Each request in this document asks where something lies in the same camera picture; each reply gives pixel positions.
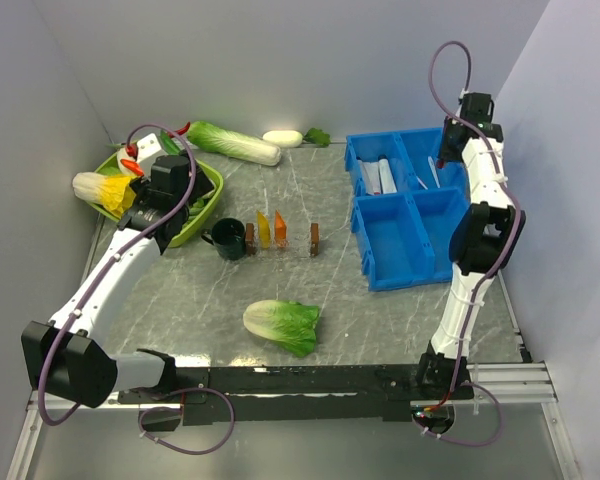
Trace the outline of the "dark green mug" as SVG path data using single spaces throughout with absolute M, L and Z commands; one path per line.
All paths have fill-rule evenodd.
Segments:
M 246 227 L 240 220 L 222 218 L 211 229 L 203 229 L 201 238 L 225 260 L 237 261 L 246 255 Z

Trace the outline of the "clear acrylic holder brown ends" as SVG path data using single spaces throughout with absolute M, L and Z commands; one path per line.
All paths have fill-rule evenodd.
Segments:
M 293 255 L 301 258 L 316 256 L 319 253 L 319 224 L 310 223 L 308 232 L 290 234 L 288 226 L 281 218 L 272 224 L 246 223 L 246 255 L 257 255 L 260 250 L 269 255 Z

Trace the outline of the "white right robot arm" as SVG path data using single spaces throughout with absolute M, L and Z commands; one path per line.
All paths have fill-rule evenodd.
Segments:
M 436 166 L 461 164 L 469 206 L 451 236 L 452 283 L 442 319 L 421 356 L 416 384 L 428 398 L 448 399 L 468 377 L 469 343 L 484 297 L 513 252 L 526 214 L 507 190 L 504 136 L 492 122 L 489 94 L 463 92 L 445 119 Z

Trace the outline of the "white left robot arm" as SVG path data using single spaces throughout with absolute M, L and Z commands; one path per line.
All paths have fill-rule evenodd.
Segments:
M 50 320 L 26 326 L 23 353 L 40 399 L 54 395 L 95 408 L 117 391 L 142 389 L 156 402 L 175 395 L 173 357 L 148 349 L 115 356 L 103 344 L 135 284 L 187 222 L 194 177 L 188 157 L 159 157 L 79 290 Z

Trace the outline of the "white toothbrush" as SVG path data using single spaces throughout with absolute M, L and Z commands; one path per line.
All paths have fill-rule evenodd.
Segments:
M 440 188 L 441 184 L 440 184 L 438 173 L 437 173 L 436 163 L 434 162 L 434 159 L 431 156 L 428 156 L 428 164 L 429 164 L 431 175 L 435 182 L 436 188 Z

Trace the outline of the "white toothpaste tube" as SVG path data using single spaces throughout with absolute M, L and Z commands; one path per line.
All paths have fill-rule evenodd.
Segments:
M 364 162 L 358 160 L 365 191 L 368 195 L 381 195 L 382 187 L 379 175 L 379 164 L 377 162 Z
M 380 183 L 383 194 L 393 194 L 397 192 L 395 181 L 390 168 L 389 160 L 385 156 L 378 159 L 378 169 Z

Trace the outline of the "orange carrot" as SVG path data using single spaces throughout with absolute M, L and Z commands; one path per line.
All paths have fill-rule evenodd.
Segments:
M 126 174 L 134 175 L 136 177 L 144 176 L 144 171 L 142 170 L 142 168 L 138 165 L 137 162 L 135 162 L 133 160 L 121 159 L 119 161 L 119 165 L 120 165 L 121 171 Z

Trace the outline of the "red chili pepper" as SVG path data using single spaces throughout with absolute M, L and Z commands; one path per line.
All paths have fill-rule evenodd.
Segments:
M 191 123 L 187 122 L 183 127 L 177 129 L 175 131 L 175 133 L 178 134 L 178 135 L 185 135 L 188 132 L 190 126 L 191 126 Z

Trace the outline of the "long green napa cabbage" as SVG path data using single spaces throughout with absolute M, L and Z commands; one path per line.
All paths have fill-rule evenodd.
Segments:
M 193 122 L 186 136 L 193 145 L 206 152 L 259 165 L 276 166 L 282 157 L 282 151 L 276 145 L 205 121 Z

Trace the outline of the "yellow napa cabbage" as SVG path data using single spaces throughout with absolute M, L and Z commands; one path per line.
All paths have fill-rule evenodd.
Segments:
M 100 205 L 113 217 L 120 219 L 136 198 L 131 186 L 134 180 L 134 177 L 124 174 L 83 172 L 73 178 L 72 187 L 77 198 Z

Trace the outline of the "white radish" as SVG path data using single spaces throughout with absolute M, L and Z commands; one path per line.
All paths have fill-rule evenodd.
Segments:
M 295 130 L 271 130 L 262 135 L 262 139 L 280 148 L 297 148 L 303 143 L 303 134 Z

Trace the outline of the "blue four-compartment bin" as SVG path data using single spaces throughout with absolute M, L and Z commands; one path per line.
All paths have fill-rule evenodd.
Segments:
M 428 156 L 437 159 L 440 128 L 347 137 L 345 169 L 353 188 L 351 231 L 371 291 L 446 283 L 452 277 L 449 245 L 468 208 L 467 175 L 458 163 L 437 168 L 436 188 Z M 389 160 L 397 192 L 368 195 L 358 160 Z

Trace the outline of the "green radish leaf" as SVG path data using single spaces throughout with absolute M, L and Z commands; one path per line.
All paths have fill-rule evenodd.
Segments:
M 312 127 L 304 134 L 303 141 L 325 148 L 331 144 L 331 136 L 322 129 Z

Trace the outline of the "green napa cabbage front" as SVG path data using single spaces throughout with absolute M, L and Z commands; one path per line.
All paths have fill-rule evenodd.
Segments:
M 315 349 L 319 318 L 318 306 L 282 300 L 252 303 L 242 317 L 243 325 L 250 333 L 274 342 L 300 358 Z

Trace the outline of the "aluminium frame rail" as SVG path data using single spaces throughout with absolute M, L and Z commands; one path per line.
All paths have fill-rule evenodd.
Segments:
M 456 405 L 450 441 L 379 418 L 182 426 L 178 449 L 143 438 L 164 404 L 78 410 L 48 427 L 27 408 L 11 479 L 577 479 L 580 470 L 541 363 L 472 368 L 482 392 Z

